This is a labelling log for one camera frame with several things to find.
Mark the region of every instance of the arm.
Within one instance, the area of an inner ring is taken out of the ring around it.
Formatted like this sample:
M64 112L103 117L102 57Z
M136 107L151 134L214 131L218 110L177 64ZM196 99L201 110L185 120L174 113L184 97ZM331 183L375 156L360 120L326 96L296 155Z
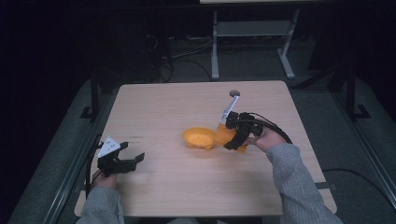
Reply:
M248 138L246 144L265 152L273 164L274 184L282 197L281 223L342 223L324 205L299 148L269 129L259 137Z
M93 189L84 204L78 224L123 224L120 194L115 189L117 176L105 177L96 172L93 178Z

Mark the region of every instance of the floor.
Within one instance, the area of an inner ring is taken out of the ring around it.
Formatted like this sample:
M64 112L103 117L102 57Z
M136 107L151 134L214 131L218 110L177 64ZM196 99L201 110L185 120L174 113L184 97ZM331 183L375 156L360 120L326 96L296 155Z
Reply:
M315 40L293 41L288 57L296 75L286 79L276 49L282 39L222 40L219 47L219 81L283 80L289 87L317 74L308 71ZM173 41L174 55L183 54L208 43L207 38ZM174 72L167 64L162 78L156 82L207 82L210 80L210 48L174 59ZM304 90L290 90L319 164L326 179L333 185L336 213L344 223L395 223L396 212L384 197L381 184L360 139L361 131L382 161L390 178L396 179L396 124L375 99L371 88L358 79L357 105L364 105L370 119L351 121L346 116L344 91L332 93L326 89L329 78L323 78ZM77 150L86 150L106 124L117 90L100 94L101 115L95 122L81 119L82 110L90 105L90 83L81 87L49 150L25 191L11 223L75 223L74 206L84 184L84 167L72 167ZM67 178L75 174L77 178ZM64 186L70 186L68 192ZM216 219L201 219L216 223ZM165 218L126 218L127 223L166 223ZM260 217L227 218L228 223L262 223ZM267 217L264 223L278 223L278 217Z

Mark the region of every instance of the hand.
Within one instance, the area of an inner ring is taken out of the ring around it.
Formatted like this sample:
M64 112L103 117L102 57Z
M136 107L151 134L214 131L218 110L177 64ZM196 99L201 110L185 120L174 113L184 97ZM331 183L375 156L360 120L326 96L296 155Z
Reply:
M93 187L104 187L115 189L117 186L117 175L110 175L105 177L102 171L98 170L92 175Z
M265 153L271 147L282 143L286 143L286 140L282 136L280 136L279 133L276 133L269 128L263 128L262 135L256 137L249 137L245 141L245 145L254 145Z

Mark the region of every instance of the gray sweater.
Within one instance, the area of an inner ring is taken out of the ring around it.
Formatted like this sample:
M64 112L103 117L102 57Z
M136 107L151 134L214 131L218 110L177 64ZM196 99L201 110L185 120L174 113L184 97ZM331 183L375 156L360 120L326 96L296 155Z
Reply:
M299 148L280 144L270 148L266 155L273 164L274 183L282 198L280 223L342 223L324 205ZM124 223L119 193L114 189L93 188L78 221L84 223Z

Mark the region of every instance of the orange bowl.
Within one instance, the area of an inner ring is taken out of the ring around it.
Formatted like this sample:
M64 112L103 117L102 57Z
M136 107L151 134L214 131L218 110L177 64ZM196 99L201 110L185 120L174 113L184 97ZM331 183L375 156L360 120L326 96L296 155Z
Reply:
M207 128L195 127L186 130L183 138L189 148L200 148L209 150L213 147L215 133Z

